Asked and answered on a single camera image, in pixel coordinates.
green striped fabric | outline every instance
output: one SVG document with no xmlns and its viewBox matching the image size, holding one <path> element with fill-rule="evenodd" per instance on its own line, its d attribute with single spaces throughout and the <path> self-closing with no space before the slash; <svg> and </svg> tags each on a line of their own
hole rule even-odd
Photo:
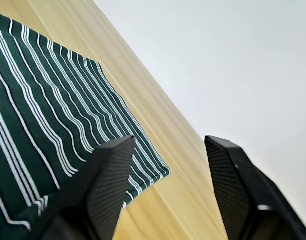
<svg viewBox="0 0 306 240">
<path fill-rule="evenodd" d="M 22 239 L 96 146 L 136 139 L 123 207 L 170 174 L 101 66 L 0 15 L 0 239 Z"/>
</svg>

white wall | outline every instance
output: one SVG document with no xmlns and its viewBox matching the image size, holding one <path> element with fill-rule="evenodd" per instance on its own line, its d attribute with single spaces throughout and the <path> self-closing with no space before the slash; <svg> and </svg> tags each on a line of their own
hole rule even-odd
<svg viewBox="0 0 306 240">
<path fill-rule="evenodd" d="M 306 223 L 306 0 L 94 0 L 198 134 L 241 145 Z"/>
</svg>

wooden table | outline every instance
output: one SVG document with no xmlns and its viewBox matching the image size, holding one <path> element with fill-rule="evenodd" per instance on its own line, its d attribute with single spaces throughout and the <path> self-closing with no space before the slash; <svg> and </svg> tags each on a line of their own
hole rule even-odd
<svg viewBox="0 0 306 240">
<path fill-rule="evenodd" d="M 0 0 L 0 14 L 100 62 L 170 166 L 122 211 L 115 240 L 227 239 L 202 139 L 92 0 Z"/>
</svg>

striped cushion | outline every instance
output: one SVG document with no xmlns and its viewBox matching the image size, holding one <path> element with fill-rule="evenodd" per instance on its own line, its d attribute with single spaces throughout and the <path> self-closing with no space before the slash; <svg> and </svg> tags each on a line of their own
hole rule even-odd
<svg viewBox="0 0 306 240">
<path fill-rule="evenodd" d="M 128 135 L 123 207 L 169 167 L 97 62 L 0 15 L 0 239 L 24 237 L 96 146 Z"/>
</svg>

wooden surface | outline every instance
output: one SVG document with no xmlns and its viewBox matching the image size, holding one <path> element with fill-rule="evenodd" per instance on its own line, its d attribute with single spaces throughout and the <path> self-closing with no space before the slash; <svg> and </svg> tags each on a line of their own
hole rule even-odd
<svg viewBox="0 0 306 240">
<path fill-rule="evenodd" d="M 225 240 L 202 139 L 92 0 L 0 0 L 0 14 L 100 62 L 172 173 L 121 213 L 115 240 Z"/>
</svg>

